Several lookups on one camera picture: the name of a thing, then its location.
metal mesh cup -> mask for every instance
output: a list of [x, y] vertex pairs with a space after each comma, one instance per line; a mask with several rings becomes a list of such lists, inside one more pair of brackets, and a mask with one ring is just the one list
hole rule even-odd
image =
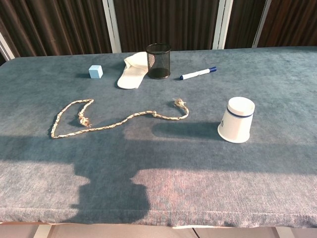
[[155, 43], [147, 46], [146, 52], [148, 54], [148, 76], [155, 79], [169, 77], [170, 45]]

curtain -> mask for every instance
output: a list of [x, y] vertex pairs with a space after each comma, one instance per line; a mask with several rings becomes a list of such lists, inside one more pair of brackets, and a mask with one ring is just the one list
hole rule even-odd
[[123, 52], [152, 43], [172, 50], [210, 50], [219, 0], [114, 0]]
[[5, 63], [5, 58], [0, 54], [0, 66]]
[[102, 0], [0, 0], [15, 57], [111, 53]]
[[265, 0], [234, 0], [225, 49], [251, 48], [264, 9]]
[[272, 0], [258, 47], [317, 46], [317, 0]]

paper cup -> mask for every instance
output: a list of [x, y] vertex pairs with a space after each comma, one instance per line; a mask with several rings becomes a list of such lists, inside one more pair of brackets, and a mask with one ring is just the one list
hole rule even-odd
[[246, 142], [250, 138], [254, 109], [255, 104], [250, 99], [231, 98], [218, 126], [219, 135], [232, 143]]

blue stripe on cup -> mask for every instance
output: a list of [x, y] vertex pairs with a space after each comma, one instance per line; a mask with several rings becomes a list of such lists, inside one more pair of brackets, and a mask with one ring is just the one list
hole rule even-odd
[[248, 118], [248, 117], [253, 115], [253, 114], [251, 114], [251, 115], [248, 115], [248, 116], [240, 116], [240, 115], [237, 115], [237, 114], [234, 114], [233, 112], [231, 112], [228, 107], [227, 107], [227, 111], [229, 112], [229, 114], [231, 114], [232, 116], [234, 116], [236, 118]]

foam block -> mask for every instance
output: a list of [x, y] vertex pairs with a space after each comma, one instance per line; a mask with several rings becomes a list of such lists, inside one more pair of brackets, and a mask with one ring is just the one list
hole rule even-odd
[[90, 66], [89, 74], [91, 78], [101, 78], [103, 75], [103, 69], [101, 68], [101, 65]]

